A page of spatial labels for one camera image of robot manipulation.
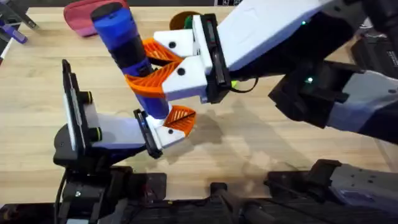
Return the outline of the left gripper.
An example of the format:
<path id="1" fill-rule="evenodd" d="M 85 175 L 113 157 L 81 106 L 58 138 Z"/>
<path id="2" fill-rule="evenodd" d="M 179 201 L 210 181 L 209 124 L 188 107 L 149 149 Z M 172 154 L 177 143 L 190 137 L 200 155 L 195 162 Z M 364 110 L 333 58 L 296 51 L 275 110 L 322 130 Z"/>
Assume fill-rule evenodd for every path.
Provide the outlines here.
<path id="1" fill-rule="evenodd" d="M 67 123 L 54 138 L 53 163 L 70 170 L 105 170 L 146 151 L 154 159 L 162 150 L 184 140 L 192 131 L 196 111 L 173 105 L 169 115 L 157 119 L 136 110 L 136 116 L 101 114 L 95 105 L 65 104 Z M 155 129 L 160 148 L 156 145 Z"/>

